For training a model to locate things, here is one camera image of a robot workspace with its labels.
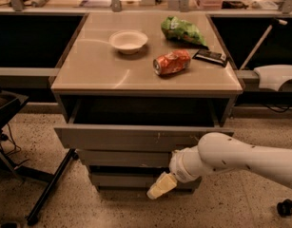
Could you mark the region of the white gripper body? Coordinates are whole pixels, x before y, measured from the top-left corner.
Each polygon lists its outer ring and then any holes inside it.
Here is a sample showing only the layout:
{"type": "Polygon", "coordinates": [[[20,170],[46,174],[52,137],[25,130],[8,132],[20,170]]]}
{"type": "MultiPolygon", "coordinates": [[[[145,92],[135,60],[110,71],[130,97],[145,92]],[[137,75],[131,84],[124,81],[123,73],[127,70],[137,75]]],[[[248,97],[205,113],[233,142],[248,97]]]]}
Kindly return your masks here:
{"type": "Polygon", "coordinates": [[[196,146],[175,150],[169,163],[170,173],[177,181],[187,183],[202,175],[203,163],[196,146]]]}

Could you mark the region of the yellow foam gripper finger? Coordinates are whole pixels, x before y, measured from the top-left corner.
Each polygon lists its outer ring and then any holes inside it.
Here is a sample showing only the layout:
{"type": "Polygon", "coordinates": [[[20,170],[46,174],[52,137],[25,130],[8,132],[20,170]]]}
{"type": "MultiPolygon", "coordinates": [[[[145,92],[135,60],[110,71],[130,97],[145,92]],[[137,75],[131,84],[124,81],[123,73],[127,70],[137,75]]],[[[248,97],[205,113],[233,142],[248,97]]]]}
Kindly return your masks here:
{"type": "Polygon", "coordinates": [[[171,173],[162,173],[161,176],[151,185],[147,191],[147,196],[155,200],[177,186],[177,180],[171,173]]]}

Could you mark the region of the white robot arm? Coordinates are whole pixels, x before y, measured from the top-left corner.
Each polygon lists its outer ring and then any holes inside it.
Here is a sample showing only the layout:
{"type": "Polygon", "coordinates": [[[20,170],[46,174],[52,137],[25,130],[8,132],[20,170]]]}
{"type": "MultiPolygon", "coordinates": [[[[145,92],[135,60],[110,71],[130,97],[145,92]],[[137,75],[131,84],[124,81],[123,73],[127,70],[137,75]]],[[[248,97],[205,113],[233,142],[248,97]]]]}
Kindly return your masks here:
{"type": "Polygon", "coordinates": [[[234,169],[250,171],[292,189],[292,149],[252,145],[213,132],[203,135],[196,146],[175,150],[169,172],[163,172],[146,194],[155,200],[179,182],[234,169]]]}

